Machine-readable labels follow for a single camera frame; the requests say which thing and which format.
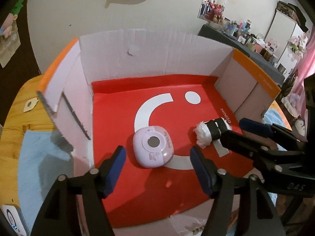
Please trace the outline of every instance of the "white wardrobe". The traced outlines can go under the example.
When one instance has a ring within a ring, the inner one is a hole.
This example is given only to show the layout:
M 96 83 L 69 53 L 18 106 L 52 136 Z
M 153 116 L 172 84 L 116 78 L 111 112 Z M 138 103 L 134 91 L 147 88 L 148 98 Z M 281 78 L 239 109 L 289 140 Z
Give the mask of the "white wardrobe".
M 278 42 L 278 48 L 274 54 L 278 58 L 277 64 L 281 63 L 286 68 L 283 74 L 285 79 L 287 79 L 292 69 L 300 61 L 300 59 L 292 59 L 292 55 L 289 52 L 288 39 L 292 36 L 301 36 L 302 34 L 302 29 L 293 19 L 278 10 L 276 11 L 265 41 L 273 38 Z

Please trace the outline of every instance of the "dark brown door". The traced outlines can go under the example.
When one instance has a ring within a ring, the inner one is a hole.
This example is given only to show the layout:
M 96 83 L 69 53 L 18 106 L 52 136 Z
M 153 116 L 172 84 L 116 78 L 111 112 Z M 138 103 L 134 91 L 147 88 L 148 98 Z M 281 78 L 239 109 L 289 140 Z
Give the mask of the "dark brown door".
M 16 20 L 21 45 L 7 65 L 4 68 L 0 66 L 1 125 L 4 125 L 4 121 L 19 89 L 29 79 L 40 75 L 28 33 L 27 0 L 24 0 L 23 5 L 24 7 Z

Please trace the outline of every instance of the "wooden table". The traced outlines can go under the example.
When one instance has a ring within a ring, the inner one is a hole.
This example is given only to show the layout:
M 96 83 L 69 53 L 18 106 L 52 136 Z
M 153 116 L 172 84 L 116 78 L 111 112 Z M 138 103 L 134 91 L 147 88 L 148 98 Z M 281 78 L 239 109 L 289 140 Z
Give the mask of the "wooden table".
M 27 81 L 18 92 L 0 139 L 0 205 L 16 204 L 18 198 L 18 162 L 22 141 L 26 130 L 52 131 L 55 129 L 43 104 L 39 101 L 35 108 L 23 112 L 25 103 L 37 97 L 36 89 L 41 75 Z

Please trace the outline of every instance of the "pink curtain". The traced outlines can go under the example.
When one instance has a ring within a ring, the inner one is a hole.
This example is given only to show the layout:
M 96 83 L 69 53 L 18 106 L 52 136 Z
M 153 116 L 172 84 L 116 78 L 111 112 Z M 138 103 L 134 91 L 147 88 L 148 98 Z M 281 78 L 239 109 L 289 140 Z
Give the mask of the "pink curtain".
M 304 54 L 303 58 L 297 64 L 298 79 L 294 83 L 294 86 L 289 94 L 295 93 L 300 96 L 300 100 L 296 103 L 295 109 L 300 114 L 301 118 L 304 119 L 305 115 L 305 92 L 304 92 L 304 79 L 315 73 L 315 26 L 312 28 L 311 36 L 308 44 L 306 45 L 307 53 Z

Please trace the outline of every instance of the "black tape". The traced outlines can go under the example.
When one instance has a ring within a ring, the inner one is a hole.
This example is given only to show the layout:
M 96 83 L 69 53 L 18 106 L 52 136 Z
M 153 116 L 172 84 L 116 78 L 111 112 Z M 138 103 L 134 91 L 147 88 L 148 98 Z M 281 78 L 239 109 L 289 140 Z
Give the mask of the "black tape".
M 221 134 L 227 131 L 227 126 L 222 118 L 210 120 L 206 122 L 205 124 L 207 125 L 210 131 L 212 141 L 220 139 Z

